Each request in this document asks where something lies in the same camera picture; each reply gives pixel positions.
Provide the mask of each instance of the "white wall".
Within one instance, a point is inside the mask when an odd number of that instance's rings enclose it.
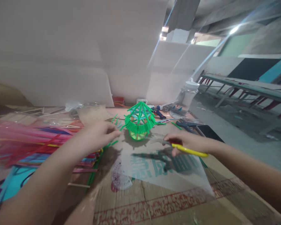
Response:
[[[209,46],[160,42],[146,95],[148,101],[162,104],[175,100],[185,81],[213,50]]]
[[[110,89],[127,101],[144,97],[166,6],[166,0],[0,1],[0,82],[35,105],[96,99],[112,106]]]

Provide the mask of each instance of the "red printed pattern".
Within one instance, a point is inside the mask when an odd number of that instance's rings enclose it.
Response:
[[[215,198],[219,199],[248,189],[239,178],[211,184]],[[93,224],[135,224],[192,208],[208,202],[203,189],[194,188],[148,201],[96,212]]]

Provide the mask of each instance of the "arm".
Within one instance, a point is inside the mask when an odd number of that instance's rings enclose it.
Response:
[[[0,210],[0,224],[51,224],[75,165],[120,134],[109,122],[82,129],[58,148]]]
[[[225,167],[281,213],[281,171],[255,160],[225,143],[210,138],[181,132],[166,135],[165,140],[169,139],[178,139],[186,148],[215,156]],[[176,148],[172,151],[173,157],[181,153]]]

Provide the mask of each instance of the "left hand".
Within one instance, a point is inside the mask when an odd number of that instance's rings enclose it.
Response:
[[[96,121],[91,126],[84,127],[69,141],[75,142],[76,149],[83,151],[84,155],[88,155],[100,150],[120,135],[121,131],[114,124]]]

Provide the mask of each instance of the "ceiling light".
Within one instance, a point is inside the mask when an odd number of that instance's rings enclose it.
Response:
[[[238,26],[237,26],[237,27],[234,27],[234,28],[230,31],[230,34],[234,34],[237,30],[238,30]]]
[[[169,31],[169,27],[162,27],[161,31],[167,33]]]

